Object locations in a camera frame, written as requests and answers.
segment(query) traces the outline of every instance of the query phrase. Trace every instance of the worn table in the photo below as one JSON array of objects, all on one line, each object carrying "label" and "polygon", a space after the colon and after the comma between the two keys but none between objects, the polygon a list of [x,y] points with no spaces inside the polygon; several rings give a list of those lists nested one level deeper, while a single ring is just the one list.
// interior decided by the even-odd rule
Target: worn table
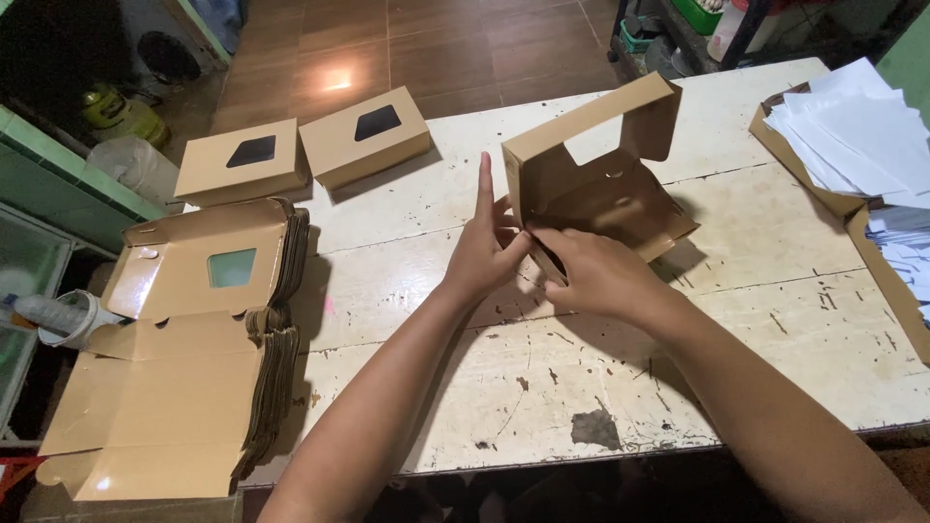
[{"label": "worn table", "polygon": [[[809,59],[676,81],[684,97],[671,155],[649,166],[702,227],[658,269],[851,428],[925,422],[930,371],[853,244],[747,130],[760,101],[825,72]],[[300,203],[322,231],[291,302],[306,372],[273,455],[242,485],[277,480],[314,421],[440,281],[473,213],[479,153],[491,153],[500,196],[499,143],[599,94],[432,120],[431,154],[350,186],[337,204],[319,186]],[[567,146],[583,162],[614,146],[619,129],[611,121]],[[720,444],[652,340],[617,321],[556,313],[535,264],[519,273],[454,339],[402,475]]]}]

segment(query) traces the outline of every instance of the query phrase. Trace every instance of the wooden floor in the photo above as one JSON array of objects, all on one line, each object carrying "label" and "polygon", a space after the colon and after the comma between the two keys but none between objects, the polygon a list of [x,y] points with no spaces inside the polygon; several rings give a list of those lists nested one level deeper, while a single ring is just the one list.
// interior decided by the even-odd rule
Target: wooden floor
[{"label": "wooden floor", "polygon": [[300,123],[407,86],[438,118],[618,87],[618,0],[253,0],[211,129]]}]

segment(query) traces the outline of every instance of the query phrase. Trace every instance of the cardboard box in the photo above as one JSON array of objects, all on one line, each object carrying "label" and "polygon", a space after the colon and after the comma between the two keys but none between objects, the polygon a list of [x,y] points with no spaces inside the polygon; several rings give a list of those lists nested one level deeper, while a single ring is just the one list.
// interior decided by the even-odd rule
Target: cardboard box
[{"label": "cardboard box", "polygon": [[[653,73],[501,143],[520,225],[605,235],[647,262],[693,233],[698,224],[640,161],[668,157],[681,97],[680,87]],[[621,114],[618,148],[576,164],[565,141]],[[541,244],[530,256],[550,278],[567,282],[561,262]]]},{"label": "cardboard box", "polygon": [[265,198],[143,223],[78,356],[36,477],[83,500],[220,497],[271,445],[299,348],[309,220]]},{"label": "cardboard box", "polygon": [[302,189],[310,167],[297,119],[187,142],[174,196],[214,207]]},{"label": "cardboard box", "polygon": [[[806,92],[807,90],[809,90],[807,84],[802,84],[785,92]],[[891,306],[897,322],[908,335],[917,356],[924,364],[930,365],[930,330],[923,324],[923,315],[917,310],[920,303],[914,298],[907,284],[885,261],[882,252],[865,236],[865,228],[869,223],[867,201],[856,196],[831,193],[816,187],[807,174],[804,162],[794,153],[788,141],[763,121],[763,118],[771,113],[773,106],[783,102],[783,94],[778,93],[760,105],[750,124],[750,132],[833,216],[843,222],[846,233],[853,240],[862,261],[866,263],[872,277],[875,278],[875,283],[882,290],[884,298],[888,300],[888,305]]]},{"label": "cardboard box", "polygon": [[300,127],[313,178],[333,191],[432,148],[406,87]]}]

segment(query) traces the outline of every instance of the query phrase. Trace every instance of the stack of paper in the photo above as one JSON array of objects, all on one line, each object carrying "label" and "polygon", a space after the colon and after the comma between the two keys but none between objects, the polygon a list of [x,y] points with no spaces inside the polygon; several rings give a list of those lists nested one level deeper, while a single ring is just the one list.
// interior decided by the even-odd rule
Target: stack of paper
[{"label": "stack of paper", "polygon": [[930,208],[930,132],[903,92],[864,58],[808,85],[808,93],[785,93],[765,123],[785,137],[811,181],[834,193]]},{"label": "stack of paper", "polygon": [[882,250],[930,325],[930,210],[890,207],[870,213],[866,237]]}]

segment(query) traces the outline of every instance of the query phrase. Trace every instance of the green basket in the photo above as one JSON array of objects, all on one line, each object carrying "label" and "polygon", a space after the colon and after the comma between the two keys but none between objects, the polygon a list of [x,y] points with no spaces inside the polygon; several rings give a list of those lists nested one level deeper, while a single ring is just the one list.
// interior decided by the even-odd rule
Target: green basket
[{"label": "green basket", "polygon": [[[643,21],[645,20],[645,17],[639,17],[639,20]],[[639,38],[633,38],[630,36],[630,34],[627,33],[626,20],[620,21],[620,29],[622,29],[622,31],[620,31],[620,36],[623,39],[623,45],[626,46],[627,52],[630,54],[645,53],[645,49],[649,47],[649,44],[651,44],[653,41],[653,38],[649,38],[648,40],[640,40]]]},{"label": "green basket", "polygon": [[691,27],[695,28],[697,34],[703,36],[713,34],[713,30],[717,28],[717,22],[720,21],[720,16],[724,14],[723,11],[709,13],[695,0],[671,0],[671,2],[678,7],[684,19],[688,20]]}]

